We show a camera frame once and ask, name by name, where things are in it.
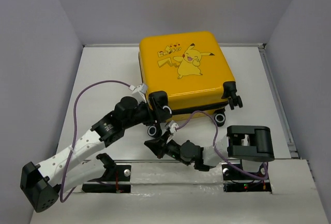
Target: pikachu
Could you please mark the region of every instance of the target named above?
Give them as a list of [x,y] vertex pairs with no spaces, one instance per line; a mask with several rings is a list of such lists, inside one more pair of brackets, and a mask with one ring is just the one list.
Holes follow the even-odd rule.
[[178,79],[190,75],[201,76],[202,74],[199,66],[202,56],[214,56],[214,54],[210,52],[199,52],[198,50],[193,49],[194,46],[195,44],[192,43],[182,56],[173,57],[176,62],[180,63],[179,66],[172,63],[171,58],[168,57],[158,61],[159,67],[162,67],[165,64],[177,67],[177,72],[179,74]]

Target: white table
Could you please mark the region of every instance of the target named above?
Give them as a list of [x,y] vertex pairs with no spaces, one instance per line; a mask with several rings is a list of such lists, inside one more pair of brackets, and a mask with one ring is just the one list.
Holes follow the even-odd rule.
[[[269,165],[273,193],[224,193],[219,168],[208,173],[195,171],[168,159],[157,160],[144,145],[146,127],[139,125],[106,149],[115,160],[132,161],[131,194],[74,193],[45,212],[33,214],[31,224],[109,223],[231,223],[231,224],[327,224],[306,161],[291,159],[287,133],[275,101],[258,48],[224,47],[225,57],[237,81],[244,107],[227,108],[229,125],[264,125],[271,128],[276,160]],[[115,79],[141,83],[137,47],[84,48],[66,115],[58,151],[71,143],[72,107],[77,94],[97,81]],[[122,85],[99,85],[86,92],[78,106],[78,136],[90,128],[124,95]],[[193,119],[176,134],[209,146],[215,132],[207,118]],[[219,138],[226,128],[219,128]]]

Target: pikachu ear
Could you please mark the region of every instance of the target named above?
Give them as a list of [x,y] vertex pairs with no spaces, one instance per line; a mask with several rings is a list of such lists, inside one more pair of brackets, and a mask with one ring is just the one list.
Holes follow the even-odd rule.
[[200,54],[201,54],[201,56],[215,56],[214,53],[211,53],[211,52],[202,52]]
[[191,50],[193,47],[195,46],[195,44],[194,43],[192,43],[189,47],[188,47],[188,49],[187,50]]

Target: pikachu tail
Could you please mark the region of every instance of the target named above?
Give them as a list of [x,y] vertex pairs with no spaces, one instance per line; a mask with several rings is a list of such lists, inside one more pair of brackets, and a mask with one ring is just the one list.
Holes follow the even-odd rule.
[[179,65],[177,65],[176,63],[173,63],[173,62],[171,61],[171,58],[170,58],[170,57],[167,57],[167,58],[164,58],[164,59],[162,59],[162,60],[159,60],[159,61],[157,62],[157,64],[159,65],[159,67],[162,67],[163,65],[166,65],[166,64],[168,64],[169,66],[174,66],[174,67],[176,67],[176,68],[179,67]]

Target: yellow suitcase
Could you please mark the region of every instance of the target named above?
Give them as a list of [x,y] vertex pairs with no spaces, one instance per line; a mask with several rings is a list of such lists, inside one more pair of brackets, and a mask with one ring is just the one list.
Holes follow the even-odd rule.
[[243,106],[236,95],[230,67],[210,32],[144,38],[139,45],[142,80],[147,95],[165,91],[175,121],[195,110],[215,113],[218,126],[225,123],[224,107]]

